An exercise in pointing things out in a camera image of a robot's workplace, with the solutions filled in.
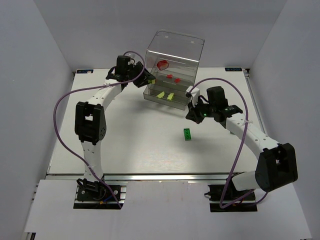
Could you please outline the green lego plate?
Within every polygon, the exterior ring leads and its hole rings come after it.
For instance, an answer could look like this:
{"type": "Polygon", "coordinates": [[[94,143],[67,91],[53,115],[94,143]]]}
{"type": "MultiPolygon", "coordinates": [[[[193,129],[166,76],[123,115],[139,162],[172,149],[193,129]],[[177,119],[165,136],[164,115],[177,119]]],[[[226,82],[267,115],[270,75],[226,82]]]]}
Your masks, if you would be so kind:
{"type": "Polygon", "coordinates": [[[183,129],[183,135],[184,135],[184,139],[185,141],[190,141],[192,139],[191,137],[191,131],[189,128],[184,128],[183,129]]]}

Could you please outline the large red lego piece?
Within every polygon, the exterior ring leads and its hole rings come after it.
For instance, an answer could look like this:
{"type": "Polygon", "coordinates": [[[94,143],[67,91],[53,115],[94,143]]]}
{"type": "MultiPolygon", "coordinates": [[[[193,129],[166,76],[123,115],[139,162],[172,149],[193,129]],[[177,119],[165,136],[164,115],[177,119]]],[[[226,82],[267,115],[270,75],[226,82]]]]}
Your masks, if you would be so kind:
{"type": "Polygon", "coordinates": [[[167,60],[160,60],[157,62],[156,67],[159,71],[166,70],[169,67],[169,62],[167,60]]]}

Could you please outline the yellow-green lego wedge piece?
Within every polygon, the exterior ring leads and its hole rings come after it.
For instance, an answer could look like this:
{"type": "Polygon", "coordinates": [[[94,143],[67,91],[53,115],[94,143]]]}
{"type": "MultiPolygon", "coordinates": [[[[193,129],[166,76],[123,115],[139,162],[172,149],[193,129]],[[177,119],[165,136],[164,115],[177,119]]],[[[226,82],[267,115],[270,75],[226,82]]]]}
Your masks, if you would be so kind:
{"type": "Polygon", "coordinates": [[[163,92],[159,93],[156,97],[159,99],[162,99],[164,96],[165,96],[165,92],[163,91],[163,92]]]}

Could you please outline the light green lego assembly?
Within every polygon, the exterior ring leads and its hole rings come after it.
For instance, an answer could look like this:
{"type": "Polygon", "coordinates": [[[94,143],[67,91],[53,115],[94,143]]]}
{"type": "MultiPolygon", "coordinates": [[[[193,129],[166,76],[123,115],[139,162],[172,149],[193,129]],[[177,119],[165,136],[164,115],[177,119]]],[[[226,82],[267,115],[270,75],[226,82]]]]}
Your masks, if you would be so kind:
{"type": "Polygon", "coordinates": [[[175,95],[175,94],[172,92],[172,93],[170,93],[170,94],[167,96],[166,99],[167,99],[168,101],[172,101],[173,98],[174,98],[174,95],[175,95]]]}

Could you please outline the clear drawer container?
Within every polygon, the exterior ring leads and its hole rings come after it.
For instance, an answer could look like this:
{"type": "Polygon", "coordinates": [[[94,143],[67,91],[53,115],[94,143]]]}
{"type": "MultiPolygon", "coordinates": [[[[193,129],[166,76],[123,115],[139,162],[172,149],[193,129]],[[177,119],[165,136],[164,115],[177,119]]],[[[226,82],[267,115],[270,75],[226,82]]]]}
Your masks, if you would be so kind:
{"type": "Polygon", "coordinates": [[[190,101],[186,90],[195,84],[205,40],[198,36],[161,29],[149,44],[145,62],[147,70],[155,76],[155,83],[148,84],[143,92],[145,100],[184,110],[190,101]],[[169,67],[159,71],[156,64],[166,60],[169,67]],[[165,92],[163,98],[157,95],[165,92]],[[172,101],[167,96],[174,93],[172,101]]]}

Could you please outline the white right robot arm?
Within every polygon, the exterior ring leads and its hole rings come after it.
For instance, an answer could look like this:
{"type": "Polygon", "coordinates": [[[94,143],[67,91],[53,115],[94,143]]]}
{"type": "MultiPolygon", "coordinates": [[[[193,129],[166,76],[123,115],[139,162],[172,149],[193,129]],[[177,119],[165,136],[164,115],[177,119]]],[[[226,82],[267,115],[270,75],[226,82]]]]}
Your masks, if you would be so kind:
{"type": "Polygon", "coordinates": [[[210,87],[206,92],[208,100],[203,102],[198,88],[187,88],[185,95],[190,98],[190,103],[186,119],[200,124],[204,118],[213,118],[243,140],[257,158],[254,171],[231,177],[232,186],[237,191],[261,189],[269,193],[297,181],[296,153],[290,143],[279,143],[247,120],[237,105],[228,103],[222,87],[210,87]]]}

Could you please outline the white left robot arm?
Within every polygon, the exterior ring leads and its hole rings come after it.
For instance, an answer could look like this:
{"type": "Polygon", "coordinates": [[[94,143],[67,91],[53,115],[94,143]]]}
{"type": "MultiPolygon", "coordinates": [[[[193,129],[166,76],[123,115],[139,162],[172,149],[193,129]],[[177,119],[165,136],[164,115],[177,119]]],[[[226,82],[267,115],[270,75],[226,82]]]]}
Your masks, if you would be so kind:
{"type": "Polygon", "coordinates": [[[116,66],[107,73],[104,85],[90,99],[76,104],[74,131],[83,150],[83,185],[98,184],[104,177],[101,142],[107,133],[107,107],[129,83],[140,88],[154,79],[147,71],[144,60],[135,62],[129,55],[119,55],[116,66]]]}

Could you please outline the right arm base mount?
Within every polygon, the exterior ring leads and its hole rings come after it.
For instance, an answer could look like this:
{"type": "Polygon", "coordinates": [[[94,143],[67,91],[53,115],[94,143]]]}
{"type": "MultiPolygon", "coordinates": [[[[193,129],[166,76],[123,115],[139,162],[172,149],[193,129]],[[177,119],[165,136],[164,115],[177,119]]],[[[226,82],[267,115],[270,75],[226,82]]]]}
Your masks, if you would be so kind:
{"type": "MultiPolygon", "coordinates": [[[[220,199],[223,193],[223,189],[223,184],[208,185],[208,192],[204,194],[204,197],[209,199],[209,207],[211,213],[240,213],[258,211],[257,206],[254,205],[254,203],[256,202],[256,196],[254,192],[226,208],[221,208],[220,199]]],[[[249,190],[237,191],[233,189],[231,186],[229,186],[226,190],[223,204],[228,204],[229,202],[234,201],[235,199],[241,197],[242,195],[248,192],[249,190]]]]}

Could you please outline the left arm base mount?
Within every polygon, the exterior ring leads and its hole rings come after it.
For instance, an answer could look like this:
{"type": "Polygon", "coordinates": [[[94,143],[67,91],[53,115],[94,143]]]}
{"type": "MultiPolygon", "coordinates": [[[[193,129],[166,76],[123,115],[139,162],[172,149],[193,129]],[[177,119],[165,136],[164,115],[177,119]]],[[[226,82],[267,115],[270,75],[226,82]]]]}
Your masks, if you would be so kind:
{"type": "Polygon", "coordinates": [[[99,181],[76,180],[73,208],[76,210],[120,210],[124,204],[124,186],[109,185],[110,189],[99,181]]]}

